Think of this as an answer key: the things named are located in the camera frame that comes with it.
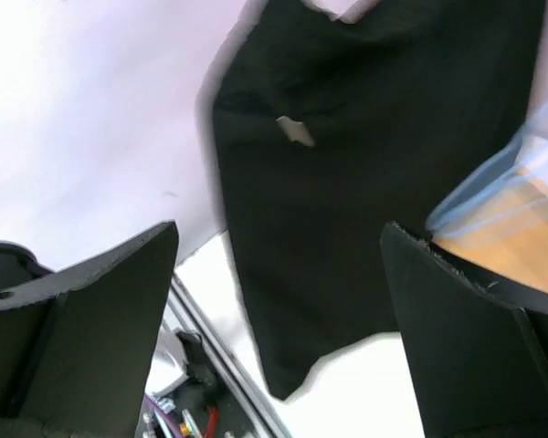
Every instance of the metal frame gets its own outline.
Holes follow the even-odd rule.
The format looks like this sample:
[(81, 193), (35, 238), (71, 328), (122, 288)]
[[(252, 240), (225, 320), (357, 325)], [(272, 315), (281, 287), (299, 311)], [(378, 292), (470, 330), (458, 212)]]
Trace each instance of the metal frame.
[(292, 438), (268, 399), (216, 333), (176, 272), (173, 272), (167, 307), (180, 329), (201, 335), (207, 356), (254, 424), (256, 438)]

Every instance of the red wire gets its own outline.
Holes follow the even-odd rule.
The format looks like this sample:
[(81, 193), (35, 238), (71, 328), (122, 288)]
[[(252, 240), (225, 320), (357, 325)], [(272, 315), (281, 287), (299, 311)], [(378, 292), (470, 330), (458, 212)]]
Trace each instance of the red wire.
[(213, 438), (216, 434), (217, 420), (219, 420), (219, 412), (216, 408), (209, 408), (209, 422), (203, 438)]

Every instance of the light blue plastic bag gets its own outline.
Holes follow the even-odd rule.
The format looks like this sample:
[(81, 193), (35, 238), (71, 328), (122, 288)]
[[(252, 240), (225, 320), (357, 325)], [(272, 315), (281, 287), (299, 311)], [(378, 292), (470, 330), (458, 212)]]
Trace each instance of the light blue plastic bag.
[[(484, 162), (445, 198), (428, 217), (427, 230), (461, 245), (475, 246), (489, 243), (475, 239), (474, 232), (482, 226), (496, 226), (494, 236), (482, 235), (491, 239), (548, 221), (548, 193), (528, 190), (528, 186), (532, 187), (532, 178), (548, 187), (548, 103), (524, 123), (510, 144)], [(509, 187), (523, 193), (523, 204), (484, 215), (480, 210), (483, 204)], [(526, 214), (532, 209), (536, 214)], [(479, 219), (465, 220), (477, 211), (481, 212)]]

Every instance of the wooden surface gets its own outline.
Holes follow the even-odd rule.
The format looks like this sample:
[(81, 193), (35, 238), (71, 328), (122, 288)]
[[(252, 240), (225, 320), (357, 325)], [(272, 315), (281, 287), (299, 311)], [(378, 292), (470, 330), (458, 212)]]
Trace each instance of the wooden surface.
[(548, 195), (540, 181), (505, 189), (485, 203), (463, 224), (475, 224), (511, 208), (521, 210), (485, 224), (456, 238), (435, 237), (435, 243), (450, 253), (548, 293), (548, 202), (528, 206)]

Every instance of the cable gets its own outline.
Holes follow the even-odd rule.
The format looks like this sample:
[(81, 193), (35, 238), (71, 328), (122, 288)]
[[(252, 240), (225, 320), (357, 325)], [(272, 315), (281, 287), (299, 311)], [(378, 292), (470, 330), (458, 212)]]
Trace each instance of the cable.
[(179, 427), (174, 424), (173, 419), (170, 415), (168, 415), (165, 411), (163, 411), (163, 408), (161, 408), (155, 399), (153, 399), (150, 395), (144, 394), (144, 401), (148, 406), (153, 409), (156, 413), (158, 413), (166, 423), (166, 426), (170, 429), (171, 434), (173, 435), (173, 438), (184, 438), (183, 434), (181, 433)]
[(168, 425), (166, 424), (166, 421), (163, 420), (163, 417), (161, 417), (161, 414), (158, 412), (154, 413), (154, 418), (156, 419), (156, 422), (158, 422), (159, 427), (161, 428), (161, 431), (163, 431), (163, 437), (164, 438), (173, 438), (173, 434), (171, 433), (170, 429), (168, 428)]
[(207, 422), (207, 428), (205, 429), (205, 435), (203, 438), (213, 438), (216, 434), (217, 420), (219, 420), (219, 412), (216, 408), (210, 406), (209, 408), (209, 422)]

